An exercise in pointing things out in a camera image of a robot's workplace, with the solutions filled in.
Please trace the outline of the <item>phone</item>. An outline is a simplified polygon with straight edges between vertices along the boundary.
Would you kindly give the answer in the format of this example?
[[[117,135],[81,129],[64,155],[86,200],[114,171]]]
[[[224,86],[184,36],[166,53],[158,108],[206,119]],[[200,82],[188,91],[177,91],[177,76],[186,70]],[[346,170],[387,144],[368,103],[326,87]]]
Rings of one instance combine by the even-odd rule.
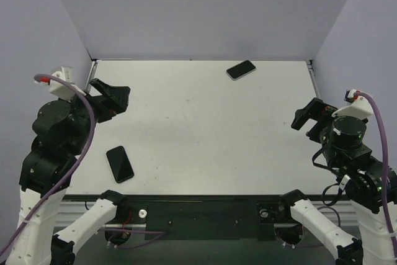
[[[252,73],[255,70],[256,70],[256,66],[251,61],[246,60],[227,69],[226,73],[232,80],[238,80],[243,76]]]

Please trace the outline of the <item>black smartphone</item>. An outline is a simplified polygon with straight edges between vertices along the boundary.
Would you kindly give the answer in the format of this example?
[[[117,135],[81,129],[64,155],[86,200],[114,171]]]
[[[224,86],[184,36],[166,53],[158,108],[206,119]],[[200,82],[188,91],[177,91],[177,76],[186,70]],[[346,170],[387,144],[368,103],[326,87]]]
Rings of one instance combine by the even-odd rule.
[[[116,183],[120,184],[134,177],[135,173],[123,146],[108,150],[106,157]]]

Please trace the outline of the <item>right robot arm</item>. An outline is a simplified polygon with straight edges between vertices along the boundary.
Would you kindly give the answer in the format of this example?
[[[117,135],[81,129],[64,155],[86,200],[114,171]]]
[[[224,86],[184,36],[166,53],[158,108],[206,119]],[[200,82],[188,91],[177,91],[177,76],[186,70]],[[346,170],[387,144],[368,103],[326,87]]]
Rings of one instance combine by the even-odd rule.
[[[278,216],[305,227],[332,254],[336,264],[396,264],[396,172],[389,166],[385,128],[373,98],[356,89],[338,109],[312,99],[295,112],[291,127],[316,123],[307,137],[321,145],[313,162],[336,177],[338,196],[346,195],[357,216],[360,238],[346,233],[298,189],[281,196]]]

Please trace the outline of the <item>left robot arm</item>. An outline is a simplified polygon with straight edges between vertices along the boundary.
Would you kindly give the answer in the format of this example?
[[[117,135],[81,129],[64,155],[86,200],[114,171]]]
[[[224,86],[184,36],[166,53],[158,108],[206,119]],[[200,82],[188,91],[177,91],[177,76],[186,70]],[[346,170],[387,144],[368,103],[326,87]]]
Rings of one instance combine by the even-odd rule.
[[[17,230],[1,250],[6,264],[72,264],[81,247],[105,224],[126,220],[124,195],[107,190],[74,223],[55,232],[56,217],[71,177],[87,154],[96,125],[124,113],[130,88],[99,79],[90,84],[97,95],[66,79],[37,74],[55,96],[40,108],[32,128],[35,139],[22,163]]]

